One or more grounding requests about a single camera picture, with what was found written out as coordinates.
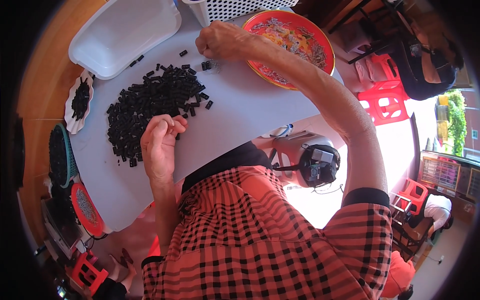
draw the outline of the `table surface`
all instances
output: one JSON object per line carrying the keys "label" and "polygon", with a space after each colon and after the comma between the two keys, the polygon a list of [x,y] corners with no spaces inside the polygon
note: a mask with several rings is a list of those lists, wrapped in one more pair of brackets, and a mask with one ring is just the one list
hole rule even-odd
{"label": "table surface", "polygon": [[[202,27],[190,9],[179,3],[182,24],[178,32],[144,54],[142,61],[127,67],[110,80],[94,81],[91,111],[85,126],[70,134],[82,181],[105,222],[113,231],[129,226],[153,201],[143,162],[130,168],[129,162],[118,163],[108,142],[106,111],[115,103],[119,92],[154,70],[157,63],[180,67],[190,64],[214,103],[210,110],[202,101],[196,116],[189,117],[189,129],[175,146],[175,182],[223,153],[261,134],[313,115],[317,108],[302,93],[277,87],[256,75],[245,62],[221,62],[220,73],[201,72],[206,58],[195,47]],[[241,26],[251,15],[230,20]],[[180,57],[179,53],[188,54]],[[343,83],[335,70],[333,77]]]}

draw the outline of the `white plastic basin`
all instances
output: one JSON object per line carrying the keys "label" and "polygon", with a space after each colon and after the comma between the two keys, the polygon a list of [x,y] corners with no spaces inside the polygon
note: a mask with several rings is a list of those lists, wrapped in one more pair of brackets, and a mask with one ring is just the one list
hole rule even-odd
{"label": "white plastic basin", "polygon": [[111,79],[180,25],[173,0],[110,0],[75,35],[68,55],[97,78]]}

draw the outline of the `red tray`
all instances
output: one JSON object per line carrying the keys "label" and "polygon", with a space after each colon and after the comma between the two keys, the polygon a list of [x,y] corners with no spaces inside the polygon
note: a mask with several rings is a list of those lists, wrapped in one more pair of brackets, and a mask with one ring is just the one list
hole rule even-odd
{"label": "red tray", "polygon": [[[92,223],[90,222],[86,217],[85,215],[83,214],[82,210],[80,209],[80,207],[78,206],[78,203],[77,203],[77,190],[82,190],[85,194],[85,196],[87,197],[88,201],[90,202],[90,204],[92,205],[92,208],[93,208],[93,211],[95,212],[96,214],[96,223]],[[78,217],[78,220],[80,221],[80,223],[85,227],[85,229],[90,232],[92,235],[94,236],[101,236],[103,234],[103,220],[102,218],[100,217],[100,215],[98,214],[98,211],[96,210],[95,208],[95,205],[93,205],[93,202],[92,202],[92,199],[90,199],[90,196],[88,195],[87,193],[87,189],[85,188],[85,186],[81,183],[74,183],[72,185],[72,193],[71,193],[71,196],[72,196],[72,204],[73,204],[73,208],[75,210],[75,213],[77,214],[77,217]]]}
{"label": "red tray", "polygon": [[[269,20],[272,18],[278,19],[278,21],[284,23],[284,25],[281,25],[283,28],[294,31],[294,34],[296,35],[302,35],[302,44],[304,47],[302,49],[305,49],[307,47],[307,52],[311,51],[312,44],[315,42],[311,42],[311,40],[315,40],[318,45],[324,47],[324,53],[326,54],[325,58],[325,67],[323,70],[327,73],[332,75],[333,70],[335,67],[335,54],[332,49],[332,45],[330,44],[330,41],[328,38],[325,36],[323,31],[317,27],[314,23],[310,22],[308,19],[293,13],[293,12],[287,12],[287,11],[265,11],[256,14],[249,20],[243,24],[243,29],[254,33],[254,34],[268,34],[266,31],[266,27],[261,27],[258,28],[258,24],[264,23],[267,24]],[[304,27],[305,30],[301,31],[298,29],[298,27]],[[289,90],[297,90],[297,88],[289,83],[289,82],[283,82],[281,79],[279,80],[279,76],[276,73],[273,73],[272,75],[268,75],[265,73],[269,73],[271,71],[269,68],[265,67],[263,64],[255,61],[247,61],[248,65],[262,78],[267,80],[268,82],[271,82],[277,86],[289,89]]]}

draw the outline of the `red checkered shirt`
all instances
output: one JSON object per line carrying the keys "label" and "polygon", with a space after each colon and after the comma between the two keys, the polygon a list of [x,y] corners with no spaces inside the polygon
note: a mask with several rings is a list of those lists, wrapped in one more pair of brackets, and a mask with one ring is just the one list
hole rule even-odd
{"label": "red checkered shirt", "polygon": [[167,255],[142,263],[145,298],[378,299],[392,249],[388,196],[363,188],[343,205],[320,230],[265,167],[211,176],[182,195]]}

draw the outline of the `green foliage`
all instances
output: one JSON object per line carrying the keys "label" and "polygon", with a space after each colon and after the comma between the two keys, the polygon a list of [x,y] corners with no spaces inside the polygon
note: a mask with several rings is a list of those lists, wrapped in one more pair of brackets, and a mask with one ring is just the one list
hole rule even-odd
{"label": "green foliage", "polygon": [[448,96],[448,135],[453,138],[452,154],[463,156],[463,145],[467,135],[465,98],[457,90],[450,90],[446,94]]}

